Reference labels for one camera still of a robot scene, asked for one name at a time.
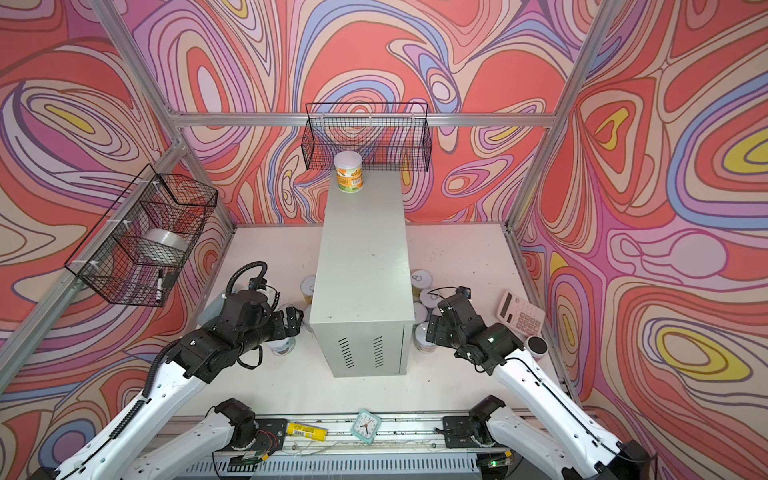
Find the pink flower label can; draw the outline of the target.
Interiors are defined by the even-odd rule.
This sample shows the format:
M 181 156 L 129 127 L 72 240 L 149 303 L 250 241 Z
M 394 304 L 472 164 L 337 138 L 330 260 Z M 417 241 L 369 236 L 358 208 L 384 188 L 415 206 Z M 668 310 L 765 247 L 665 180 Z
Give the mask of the pink flower label can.
M 427 340 L 428 323 L 423 322 L 414 328 L 413 341 L 418 351 L 422 353 L 432 353 L 437 345 Z

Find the orange label can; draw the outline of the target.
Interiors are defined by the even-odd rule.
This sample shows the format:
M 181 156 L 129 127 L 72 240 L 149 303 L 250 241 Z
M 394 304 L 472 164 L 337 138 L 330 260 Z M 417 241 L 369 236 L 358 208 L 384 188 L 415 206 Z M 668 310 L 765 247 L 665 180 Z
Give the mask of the orange label can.
M 356 193 L 363 187 L 363 160 L 359 153 L 341 151 L 334 157 L 338 188 L 345 193 Z

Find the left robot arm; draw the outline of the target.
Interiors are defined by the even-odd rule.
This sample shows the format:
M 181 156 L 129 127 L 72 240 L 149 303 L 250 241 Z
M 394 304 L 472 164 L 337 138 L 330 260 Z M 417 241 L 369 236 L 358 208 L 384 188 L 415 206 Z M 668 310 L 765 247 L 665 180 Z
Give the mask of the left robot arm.
M 55 468 L 40 467 L 35 479 L 172 478 L 202 456 L 227 446 L 245 448 L 257 435 L 253 411 L 229 399 L 212 419 L 170 445 L 141 455 L 166 423 L 222 371 L 241 365 L 242 355 L 268 342 L 297 336 L 302 310 L 278 308 L 260 290 L 226 293 L 215 317 L 162 348 L 142 391 L 101 432 Z

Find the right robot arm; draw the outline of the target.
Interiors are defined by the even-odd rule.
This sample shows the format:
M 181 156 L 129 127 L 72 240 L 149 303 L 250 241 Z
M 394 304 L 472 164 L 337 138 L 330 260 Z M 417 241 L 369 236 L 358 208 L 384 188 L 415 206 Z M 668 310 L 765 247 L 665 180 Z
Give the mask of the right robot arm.
M 539 367 L 506 326 L 486 324 L 462 291 L 438 303 L 426 339 L 453 351 L 517 396 L 540 422 L 534 427 L 494 395 L 468 412 L 474 443 L 510 448 L 551 479 L 646 479 L 653 457 L 591 418 Z

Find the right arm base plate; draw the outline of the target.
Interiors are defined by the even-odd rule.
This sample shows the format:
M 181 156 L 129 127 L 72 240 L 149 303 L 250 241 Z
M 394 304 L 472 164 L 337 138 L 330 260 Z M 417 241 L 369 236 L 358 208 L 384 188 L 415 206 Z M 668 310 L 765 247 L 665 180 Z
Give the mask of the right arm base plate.
M 519 451 L 523 445 L 520 425 L 503 416 L 444 416 L 434 431 L 450 449 L 459 448 L 511 448 Z

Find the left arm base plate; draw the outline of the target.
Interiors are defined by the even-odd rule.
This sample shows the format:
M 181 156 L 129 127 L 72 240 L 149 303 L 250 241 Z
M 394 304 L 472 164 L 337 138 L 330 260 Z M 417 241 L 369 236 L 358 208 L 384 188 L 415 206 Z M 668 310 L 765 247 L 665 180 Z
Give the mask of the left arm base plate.
M 257 417 L 245 427 L 236 427 L 233 438 L 222 451 L 275 453 L 283 448 L 287 425 L 285 418 Z

